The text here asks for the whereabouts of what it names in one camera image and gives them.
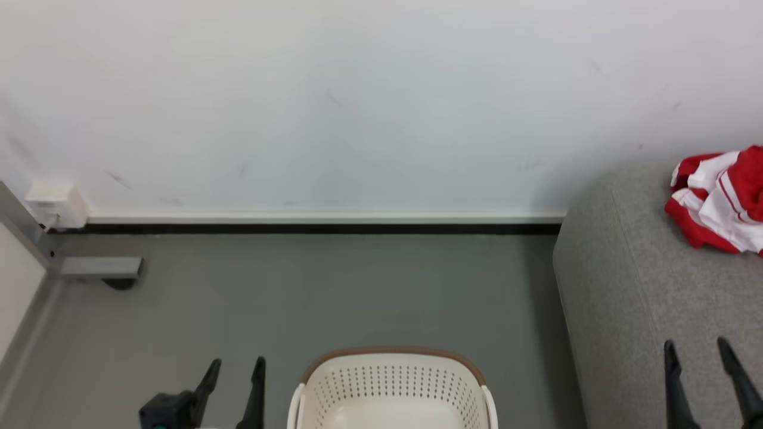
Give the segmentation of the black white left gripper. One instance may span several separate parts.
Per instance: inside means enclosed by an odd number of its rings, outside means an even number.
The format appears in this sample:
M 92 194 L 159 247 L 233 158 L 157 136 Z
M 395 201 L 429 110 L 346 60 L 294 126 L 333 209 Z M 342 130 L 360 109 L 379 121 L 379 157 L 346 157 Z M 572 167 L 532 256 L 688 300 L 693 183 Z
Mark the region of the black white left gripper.
M 179 394 L 159 393 L 152 397 L 139 410 L 141 428 L 200 428 L 221 366 L 221 359 L 213 359 L 193 393 L 186 390 Z M 259 356 L 250 379 L 252 388 L 244 415 L 236 429 L 265 427 L 265 372 L 265 358 Z

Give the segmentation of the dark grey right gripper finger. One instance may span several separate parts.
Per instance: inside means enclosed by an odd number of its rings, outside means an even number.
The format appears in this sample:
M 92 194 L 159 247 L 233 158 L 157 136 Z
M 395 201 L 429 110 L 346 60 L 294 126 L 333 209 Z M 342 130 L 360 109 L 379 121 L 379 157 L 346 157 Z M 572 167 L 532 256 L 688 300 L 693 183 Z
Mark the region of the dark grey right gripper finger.
M 665 397 L 667 428 L 700 428 L 690 412 L 689 403 L 681 382 L 682 367 L 675 344 L 664 344 Z
M 717 338 L 725 373 L 732 380 L 742 416 L 742 428 L 762 428 L 762 399 L 747 371 L 725 337 Z

